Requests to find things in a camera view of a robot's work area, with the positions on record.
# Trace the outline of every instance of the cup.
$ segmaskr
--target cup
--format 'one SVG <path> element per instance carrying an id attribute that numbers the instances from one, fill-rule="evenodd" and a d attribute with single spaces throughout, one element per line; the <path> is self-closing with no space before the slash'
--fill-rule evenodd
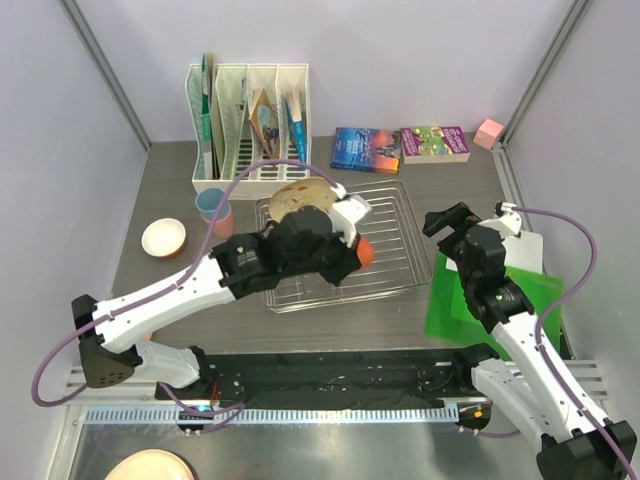
<path id="1" fill-rule="evenodd" d="M 205 222 L 211 223 L 213 212 L 218 208 L 223 196 L 224 192 L 216 187 L 207 188 L 196 196 L 196 207 Z M 234 230 L 235 223 L 231 213 L 231 205 L 229 205 L 229 202 L 226 202 L 222 206 L 222 211 L 213 227 L 213 233 L 215 233 L 217 237 L 226 240 L 233 235 Z"/>

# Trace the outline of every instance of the green folder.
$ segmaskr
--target green folder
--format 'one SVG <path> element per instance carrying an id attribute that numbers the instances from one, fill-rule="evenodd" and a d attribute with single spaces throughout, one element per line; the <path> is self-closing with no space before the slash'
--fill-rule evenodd
<path id="1" fill-rule="evenodd" d="M 488 343 L 503 359 L 510 360 L 507 352 L 485 332 L 480 321 L 469 313 L 458 272 L 447 270 L 446 263 L 447 257 L 438 253 L 424 327 L 425 335 L 464 347 Z M 507 267 L 507 275 L 522 288 L 537 314 L 541 314 L 562 295 L 563 283 L 559 278 L 513 267 Z M 560 349 L 561 325 L 560 308 L 556 308 L 544 324 L 544 331 L 556 351 Z"/>

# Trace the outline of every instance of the white wall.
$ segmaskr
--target white wall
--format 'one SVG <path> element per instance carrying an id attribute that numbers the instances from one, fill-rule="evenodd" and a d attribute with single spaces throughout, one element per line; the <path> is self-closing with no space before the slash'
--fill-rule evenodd
<path id="1" fill-rule="evenodd" d="M 527 205 L 575 216 L 599 243 L 593 279 L 564 307 L 567 330 L 640 434 L 639 17 L 638 2 L 593 2 L 511 149 Z M 585 241 L 533 220 L 550 272 L 575 282 L 587 266 Z"/>
<path id="2" fill-rule="evenodd" d="M 315 135 L 509 120 L 570 0 L 78 0 L 152 141 L 194 138 L 204 50 L 308 62 Z"/>
<path id="3" fill-rule="evenodd" d="M 57 2 L 3 2 L 0 31 L 0 465 L 42 480 L 61 410 L 31 402 L 31 378 L 74 328 L 71 300 L 109 292 L 145 153 Z"/>

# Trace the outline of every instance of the metal tray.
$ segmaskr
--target metal tray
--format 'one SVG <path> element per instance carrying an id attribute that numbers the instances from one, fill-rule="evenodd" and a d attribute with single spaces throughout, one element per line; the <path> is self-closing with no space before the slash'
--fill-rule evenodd
<path id="1" fill-rule="evenodd" d="M 275 289 L 263 292 L 264 302 L 273 311 L 397 295 L 423 288 L 431 281 L 431 267 L 404 184 L 398 180 L 366 183 L 347 187 L 347 191 L 362 196 L 373 207 L 358 231 L 375 248 L 375 261 L 368 269 L 349 275 L 339 287 L 318 274 L 285 279 Z M 270 219 L 268 205 L 268 198 L 256 203 L 259 229 Z"/>

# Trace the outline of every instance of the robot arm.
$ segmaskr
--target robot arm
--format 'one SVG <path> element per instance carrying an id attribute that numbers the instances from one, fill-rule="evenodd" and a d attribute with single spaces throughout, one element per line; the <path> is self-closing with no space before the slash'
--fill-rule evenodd
<path id="1" fill-rule="evenodd" d="M 214 247 L 185 283 L 135 310 L 111 314 L 178 285 L 186 269 L 123 297 L 96 302 L 84 295 L 74 300 L 76 328 L 105 314 L 111 317 L 80 339 L 87 385 L 105 388 L 135 376 L 167 383 L 183 398 L 201 397 L 213 383 L 204 352 L 167 347 L 144 336 L 198 310 L 273 289 L 286 277 L 317 272 L 339 285 L 362 266 L 356 225 L 371 207 L 357 195 L 346 195 L 341 186 L 336 194 L 339 200 L 328 214 L 306 206 L 262 231 L 232 236 Z"/>
<path id="2" fill-rule="evenodd" d="M 508 352 L 522 375 L 514 377 L 499 355 L 483 344 L 456 354 L 458 378 L 463 385 L 491 398 L 522 432 L 537 454 L 545 480 L 621 478 L 624 472 L 614 452 L 585 410 L 613 437 L 627 458 L 635 448 L 635 433 L 627 422 L 614 424 L 607 418 L 544 333 L 540 344 L 536 342 L 538 317 L 533 305 L 506 276 L 502 241 L 518 236 L 522 223 L 514 207 L 499 203 L 496 218 L 485 221 L 464 203 L 425 217 L 423 233 L 429 237 L 447 226 L 454 229 L 438 242 L 440 251 L 456 262 L 469 311 Z M 576 406 L 567 389 L 584 407 Z"/>

